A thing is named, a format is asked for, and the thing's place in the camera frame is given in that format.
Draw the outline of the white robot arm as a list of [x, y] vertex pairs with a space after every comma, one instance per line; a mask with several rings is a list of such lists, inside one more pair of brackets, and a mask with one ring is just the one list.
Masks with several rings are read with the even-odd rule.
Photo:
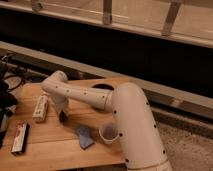
[[76, 86], [67, 83], [56, 71], [42, 83], [57, 107], [68, 98], [112, 113], [118, 129], [127, 171], [173, 171], [144, 91], [125, 82], [113, 90]]

